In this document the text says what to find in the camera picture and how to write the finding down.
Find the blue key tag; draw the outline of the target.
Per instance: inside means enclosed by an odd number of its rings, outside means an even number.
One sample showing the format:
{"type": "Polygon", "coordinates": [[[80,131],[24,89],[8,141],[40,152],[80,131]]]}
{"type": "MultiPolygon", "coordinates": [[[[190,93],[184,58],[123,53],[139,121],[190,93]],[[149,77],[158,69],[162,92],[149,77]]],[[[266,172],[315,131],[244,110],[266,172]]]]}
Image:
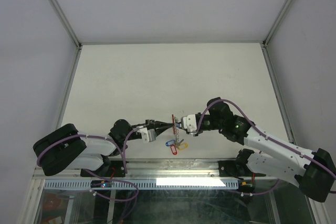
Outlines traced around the blue key tag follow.
{"type": "Polygon", "coordinates": [[[165,145],[166,146],[171,146],[171,145],[174,145],[175,144],[175,140],[170,140],[170,141],[167,141],[166,143],[165,143],[165,145]]]}

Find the red key tag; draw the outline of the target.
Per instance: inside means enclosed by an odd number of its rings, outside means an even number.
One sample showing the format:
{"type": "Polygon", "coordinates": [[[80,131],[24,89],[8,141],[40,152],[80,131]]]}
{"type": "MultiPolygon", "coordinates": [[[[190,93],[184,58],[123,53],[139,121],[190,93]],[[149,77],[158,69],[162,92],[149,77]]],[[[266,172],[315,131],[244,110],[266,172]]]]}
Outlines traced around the red key tag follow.
{"type": "Polygon", "coordinates": [[[177,154],[177,149],[176,149],[176,146],[175,145],[171,145],[170,146],[170,149],[171,149],[171,152],[173,155],[176,155],[177,154]]]}

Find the yellow key tag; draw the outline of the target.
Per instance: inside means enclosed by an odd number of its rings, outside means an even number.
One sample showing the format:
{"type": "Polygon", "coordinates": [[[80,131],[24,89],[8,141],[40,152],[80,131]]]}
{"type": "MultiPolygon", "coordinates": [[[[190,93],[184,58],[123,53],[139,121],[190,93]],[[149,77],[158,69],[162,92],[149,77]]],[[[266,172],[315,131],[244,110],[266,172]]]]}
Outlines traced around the yellow key tag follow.
{"type": "Polygon", "coordinates": [[[187,143],[182,143],[177,148],[178,148],[179,151],[184,150],[184,149],[188,148],[188,144],[187,143]]]}

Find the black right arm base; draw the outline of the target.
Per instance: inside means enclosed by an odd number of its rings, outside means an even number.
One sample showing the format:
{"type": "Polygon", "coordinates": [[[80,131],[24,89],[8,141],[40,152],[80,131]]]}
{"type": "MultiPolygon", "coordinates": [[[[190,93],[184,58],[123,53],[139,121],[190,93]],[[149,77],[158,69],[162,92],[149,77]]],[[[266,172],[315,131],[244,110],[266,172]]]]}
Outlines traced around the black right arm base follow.
{"type": "Polygon", "coordinates": [[[218,172],[220,177],[233,177],[239,180],[253,176],[246,165],[238,164],[234,160],[218,161],[218,172]]]}

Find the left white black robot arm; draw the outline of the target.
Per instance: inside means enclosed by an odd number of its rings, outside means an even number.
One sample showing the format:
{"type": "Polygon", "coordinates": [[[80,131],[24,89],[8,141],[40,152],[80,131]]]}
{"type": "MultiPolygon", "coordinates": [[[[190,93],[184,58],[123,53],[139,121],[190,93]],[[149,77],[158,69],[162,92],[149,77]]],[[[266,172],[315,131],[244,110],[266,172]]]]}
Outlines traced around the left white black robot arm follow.
{"type": "Polygon", "coordinates": [[[37,166],[46,176],[54,176],[65,169],[79,169],[84,176],[89,172],[107,177],[127,172],[125,150],[132,140],[150,143],[174,123],[146,120],[131,125],[125,119],[117,120],[107,136],[80,133],[68,123],[41,138],[33,145],[37,166]]]}

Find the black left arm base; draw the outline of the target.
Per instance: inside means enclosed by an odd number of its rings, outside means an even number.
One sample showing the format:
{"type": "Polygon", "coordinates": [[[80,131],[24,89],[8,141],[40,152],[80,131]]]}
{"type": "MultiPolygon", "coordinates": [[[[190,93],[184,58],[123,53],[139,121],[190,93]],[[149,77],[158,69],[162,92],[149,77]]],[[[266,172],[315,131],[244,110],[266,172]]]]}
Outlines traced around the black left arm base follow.
{"type": "Polygon", "coordinates": [[[95,175],[101,177],[125,177],[124,163],[121,159],[103,158],[87,162],[81,169],[81,177],[91,177],[87,171],[90,170],[95,175]]]}

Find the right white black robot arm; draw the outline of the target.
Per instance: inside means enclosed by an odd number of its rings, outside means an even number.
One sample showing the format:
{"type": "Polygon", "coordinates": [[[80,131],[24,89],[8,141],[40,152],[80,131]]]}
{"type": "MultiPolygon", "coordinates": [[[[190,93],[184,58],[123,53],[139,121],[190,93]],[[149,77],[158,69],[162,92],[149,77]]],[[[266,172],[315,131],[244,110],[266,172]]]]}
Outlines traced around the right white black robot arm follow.
{"type": "Polygon", "coordinates": [[[235,171],[264,174],[288,182],[308,198],[325,202],[335,182],[335,164],[330,153],[281,140],[260,129],[234,102],[213,98],[202,113],[190,114],[176,124],[188,134],[218,131],[244,148],[235,159],[235,171]]]}

